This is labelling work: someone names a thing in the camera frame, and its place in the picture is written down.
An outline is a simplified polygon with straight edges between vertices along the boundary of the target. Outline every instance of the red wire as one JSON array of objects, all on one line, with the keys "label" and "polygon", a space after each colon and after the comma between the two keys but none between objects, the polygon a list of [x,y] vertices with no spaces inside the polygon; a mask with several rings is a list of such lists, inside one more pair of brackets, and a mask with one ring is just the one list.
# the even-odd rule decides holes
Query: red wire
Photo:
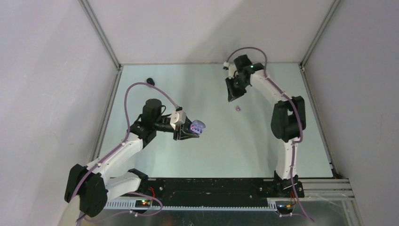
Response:
[{"label": "red wire", "polygon": [[148,190],[152,191],[152,196],[155,198],[155,191],[152,187],[148,188]]}]

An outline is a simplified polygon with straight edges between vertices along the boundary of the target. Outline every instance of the white connector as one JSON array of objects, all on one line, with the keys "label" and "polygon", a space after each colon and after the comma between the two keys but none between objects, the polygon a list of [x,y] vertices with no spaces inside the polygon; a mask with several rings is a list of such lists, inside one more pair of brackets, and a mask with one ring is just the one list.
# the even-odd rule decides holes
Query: white connector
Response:
[{"label": "white connector", "polygon": [[230,66],[229,62],[223,63],[223,69],[227,70],[227,69],[229,69],[229,66]]},{"label": "white connector", "polygon": [[235,78],[236,74],[237,74],[237,67],[235,64],[231,64],[229,66],[229,79]]}]

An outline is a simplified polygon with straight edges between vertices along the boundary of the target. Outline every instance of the light blue table surface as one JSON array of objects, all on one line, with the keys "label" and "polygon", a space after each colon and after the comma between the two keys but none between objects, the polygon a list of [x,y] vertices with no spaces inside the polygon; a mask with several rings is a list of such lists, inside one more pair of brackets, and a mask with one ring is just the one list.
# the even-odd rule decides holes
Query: light blue table surface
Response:
[{"label": "light blue table surface", "polygon": [[[206,129],[200,138],[174,141],[173,134],[157,132],[145,149],[114,171],[113,176],[136,168],[150,177],[247,178],[273,177],[277,165],[277,140],[270,130],[273,106],[253,87],[228,103],[222,65],[127,65],[123,67],[100,156],[124,137],[127,125],[123,100],[132,83],[151,77],[187,113]],[[271,77],[293,96],[305,99],[307,128],[299,145],[299,177],[332,177],[311,104],[297,64],[268,64]],[[157,98],[173,106],[159,92],[135,86],[128,96],[130,123],[142,112],[145,101]]]}]

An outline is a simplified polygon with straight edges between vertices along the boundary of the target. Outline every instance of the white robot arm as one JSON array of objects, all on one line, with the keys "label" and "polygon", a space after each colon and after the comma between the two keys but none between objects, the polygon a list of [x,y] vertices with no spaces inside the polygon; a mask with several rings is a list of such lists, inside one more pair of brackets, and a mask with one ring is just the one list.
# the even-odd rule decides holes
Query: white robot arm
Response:
[{"label": "white robot arm", "polygon": [[[275,179],[282,182],[282,189],[289,188],[291,186],[291,167],[293,167],[292,175],[297,180],[295,167],[296,154],[294,161],[292,161],[292,145],[295,145],[295,149],[297,149],[298,143],[296,141],[299,140],[300,135],[298,123],[294,114],[288,114],[288,111],[292,111],[293,109],[285,96],[292,96],[285,91],[278,90],[278,88],[276,88],[278,86],[271,79],[267,70],[265,70],[266,76],[264,75],[264,66],[259,63],[252,64],[247,55],[236,58],[234,64],[225,62],[223,68],[229,71],[229,77],[226,78],[229,102],[244,95],[246,93],[245,88],[251,85],[260,91],[269,103],[274,105],[271,129],[274,136],[279,139],[278,163],[275,171]],[[305,129],[306,119],[303,98],[300,96],[292,97],[291,100],[296,105],[301,118],[302,128]]]},{"label": "white robot arm", "polygon": [[86,166],[76,164],[70,170],[65,191],[65,201],[80,197],[80,211],[90,217],[101,212],[106,203],[123,194],[134,192],[140,186],[140,173],[129,170],[126,174],[111,178],[112,171],[134,154],[145,148],[157,131],[173,133],[174,140],[197,138],[205,128],[204,123],[191,122],[181,107],[169,115],[162,115],[161,101],[149,99],[143,113],[130,126],[127,138],[103,158],[97,158]]}]

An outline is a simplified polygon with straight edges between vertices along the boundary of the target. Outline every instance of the metal frame bar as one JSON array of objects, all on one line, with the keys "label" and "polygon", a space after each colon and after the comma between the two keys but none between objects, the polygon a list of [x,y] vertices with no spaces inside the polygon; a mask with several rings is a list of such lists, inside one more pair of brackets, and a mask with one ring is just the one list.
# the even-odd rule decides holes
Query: metal frame bar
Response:
[{"label": "metal frame bar", "polygon": [[110,119],[113,102],[115,100],[116,91],[118,90],[120,77],[122,75],[122,70],[123,70],[123,67],[121,67],[119,70],[116,71],[115,79],[112,82],[112,87],[111,87],[110,94],[108,96],[107,105],[104,109],[100,128],[98,129],[96,145],[93,149],[92,154],[90,155],[90,161],[93,161],[94,159],[98,158],[98,156],[100,155],[101,146],[103,144],[103,140],[104,140],[104,136],[105,136],[105,130],[107,129],[108,120]]},{"label": "metal frame bar", "polygon": [[306,92],[308,93],[309,101],[311,103],[311,108],[313,110],[313,114],[314,114],[314,117],[316,119],[317,128],[319,129],[319,133],[320,133],[320,136],[321,136],[321,141],[323,142],[324,150],[326,151],[328,161],[329,161],[329,163],[331,165],[331,168],[332,168],[331,170],[333,171],[333,175],[336,177],[338,175],[339,171],[336,168],[336,166],[334,165],[333,155],[332,155],[332,153],[331,153],[331,151],[330,151],[330,149],[328,147],[328,143],[327,143],[326,134],[324,132],[324,129],[321,126],[319,111],[318,111],[318,109],[316,107],[316,103],[315,103],[315,100],[313,98],[313,95],[312,95],[308,80],[306,78],[305,71],[301,67],[300,64],[299,64],[299,71],[301,72],[302,80],[303,80],[303,83],[305,85]]},{"label": "metal frame bar", "polygon": [[333,15],[336,13],[337,8],[340,6],[342,0],[334,0],[333,3],[330,6],[330,9],[328,9],[328,12],[326,14],[326,16],[323,19],[323,22],[321,23],[319,29],[316,32],[316,35],[314,36],[310,46],[308,47],[308,50],[305,53],[305,56],[303,57],[302,61],[301,61],[301,65],[305,66],[306,63],[308,63],[309,58],[314,50],[314,48],[316,47],[317,43],[320,40],[320,37],[323,35],[324,31],[326,30],[328,24],[331,21],[331,18],[333,17]]},{"label": "metal frame bar", "polygon": [[83,10],[85,11],[88,20],[90,21],[91,25],[94,28],[94,31],[98,35],[98,38],[100,39],[101,43],[103,44],[105,50],[107,51],[107,54],[110,56],[113,64],[115,65],[116,69],[120,69],[120,62],[118,58],[116,57],[110,42],[108,41],[104,30],[101,28],[100,23],[98,22],[98,19],[96,15],[94,14],[94,11],[89,3],[88,0],[79,0],[80,5],[82,6]]},{"label": "metal frame bar", "polygon": [[364,223],[359,212],[354,208],[357,206],[355,200],[342,201],[342,206],[345,211],[346,218],[349,226],[363,226]]}]

